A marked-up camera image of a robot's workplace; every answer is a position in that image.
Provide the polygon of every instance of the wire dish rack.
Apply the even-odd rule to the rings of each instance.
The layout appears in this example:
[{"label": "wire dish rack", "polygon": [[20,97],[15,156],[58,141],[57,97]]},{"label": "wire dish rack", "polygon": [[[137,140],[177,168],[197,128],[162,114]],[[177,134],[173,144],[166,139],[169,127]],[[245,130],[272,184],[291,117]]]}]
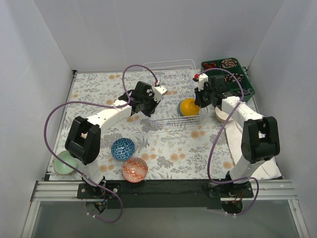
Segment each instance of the wire dish rack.
[{"label": "wire dish rack", "polygon": [[[167,94],[149,118],[153,127],[185,127],[199,124],[208,114],[202,108],[196,116],[182,117],[178,111],[179,103],[186,98],[195,98],[195,82],[192,80],[197,73],[192,59],[145,63],[159,80],[159,85],[167,88]],[[143,70],[145,82],[154,86],[154,77],[146,69]]]}]

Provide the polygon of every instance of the light green bowl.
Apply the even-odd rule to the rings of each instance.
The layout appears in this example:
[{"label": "light green bowl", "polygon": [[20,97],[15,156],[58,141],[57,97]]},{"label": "light green bowl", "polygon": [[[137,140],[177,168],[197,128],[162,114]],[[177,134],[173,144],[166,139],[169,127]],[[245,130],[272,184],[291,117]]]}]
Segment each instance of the light green bowl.
[{"label": "light green bowl", "polygon": [[[71,166],[73,166],[75,168],[77,167],[77,164],[78,164],[77,160],[74,157],[72,157],[67,150],[61,152],[58,156],[62,160],[64,160],[66,163],[70,164]],[[58,173],[60,175],[67,175],[67,174],[70,174],[71,172],[74,171],[72,168],[63,164],[58,159],[55,159],[55,161],[54,161],[54,170],[56,171],[56,173]]]}]

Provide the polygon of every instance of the glass panel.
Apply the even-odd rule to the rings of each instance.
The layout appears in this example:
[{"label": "glass panel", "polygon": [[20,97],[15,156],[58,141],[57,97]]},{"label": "glass panel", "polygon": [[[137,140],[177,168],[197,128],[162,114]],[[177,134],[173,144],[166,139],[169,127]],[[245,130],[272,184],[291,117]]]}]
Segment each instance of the glass panel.
[{"label": "glass panel", "polygon": [[[102,215],[115,218],[118,210]],[[87,216],[82,202],[41,202],[33,238],[87,237],[299,237],[287,201],[257,201],[237,218],[203,208],[127,208],[106,224]]]}]

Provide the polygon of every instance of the green crate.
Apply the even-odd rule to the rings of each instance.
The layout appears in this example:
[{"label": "green crate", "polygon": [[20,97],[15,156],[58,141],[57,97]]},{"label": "green crate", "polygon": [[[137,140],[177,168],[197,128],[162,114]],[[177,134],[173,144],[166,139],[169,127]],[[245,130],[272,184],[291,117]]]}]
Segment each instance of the green crate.
[{"label": "green crate", "polygon": [[[217,66],[217,68],[220,68],[221,62],[222,62],[223,60],[226,60],[226,59],[229,59],[229,58],[217,59],[217,60],[210,60],[210,61],[204,61],[204,62],[202,62],[202,63],[201,63],[201,72],[205,70],[204,67],[203,67],[203,64],[205,64],[205,63],[209,63],[209,64],[210,64],[210,63],[215,63],[216,66]],[[237,61],[237,66],[235,66],[235,67],[230,67],[230,68],[225,68],[225,69],[228,70],[230,73],[242,74],[243,77],[244,77],[244,79],[243,79],[242,81],[240,81],[240,84],[241,84],[242,88],[243,88],[244,90],[248,90],[249,88],[251,88],[251,89],[253,90],[253,92],[254,92],[253,95],[255,95],[256,92],[255,92],[255,90],[254,90],[254,88],[253,88],[253,86],[252,86],[252,84],[251,84],[249,78],[247,77],[247,75],[245,74],[243,68],[241,67],[239,61],[238,61],[236,58],[230,58],[230,59],[233,59],[233,60]],[[225,72],[223,72],[223,71],[220,71],[220,70],[213,70],[213,71],[206,72],[206,75],[209,76],[209,77],[211,77],[211,76],[216,76],[216,75],[226,76],[226,75],[228,75],[228,74],[225,73]],[[234,92],[234,91],[240,91],[240,88],[239,88],[237,82],[231,82],[231,83],[228,82],[228,83],[226,83],[226,84],[227,84],[227,86],[228,86],[228,88],[229,88],[230,91],[233,91],[233,92]],[[245,96],[245,97],[243,98],[243,102],[249,101],[249,100],[252,98],[253,95],[247,95],[247,96]]]}]

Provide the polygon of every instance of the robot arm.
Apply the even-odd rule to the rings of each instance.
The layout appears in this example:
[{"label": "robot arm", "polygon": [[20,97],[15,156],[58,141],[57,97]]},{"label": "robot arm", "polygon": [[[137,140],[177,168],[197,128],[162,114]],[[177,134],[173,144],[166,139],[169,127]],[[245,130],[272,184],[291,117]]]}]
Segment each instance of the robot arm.
[{"label": "robot arm", "polygon": [[242,156],[229,172],[231,179],[251,177],[259,166],[279,154],[280,150],[276,119],[264,117],[239,101],[239,97],[231,96],[223,99],[221,105],[222,110],[229,114],[240,103],[232,117],[243,129]]},{"label": "robot arm", "polygon": [[[99,170],[96,160],[100,151],[101,135],[119,121],[132,116],[137,112],[142,112],[150,117],[154,112],[167,89],[163,86],[155,86],[139,81],[134,90],[130,91],[130,103],[128,97],[123,94],[112,105],[112,109],[105,109],[86,119],[76,117],[70,128],[65,148],[70,155],[77,158],[82,164],[82,172],[95,183],[102,186],[106,180]],[[87,191],[94,197],[100,197],[103,190],[90,183],[87,178],[83,178]]]},{"label": "robot arm", "polygon": [[[242,156],[236,166],[229,171],[226,180],[249,178],[260,165],[279,154],[277,121],[274,117],[264,117],[240,102],[240,98],[235,96],[237,93],[228,90],[222,75],[208,79],[203,73],[194,78],[194,81],[198,82],[195,89],[196,105],[206,107],[212,104],[230,114],[236,105],[240,104],[232,117],[243,129]],[[247,180],[240,180],[234,183],[243,185],[246,182]]]}]

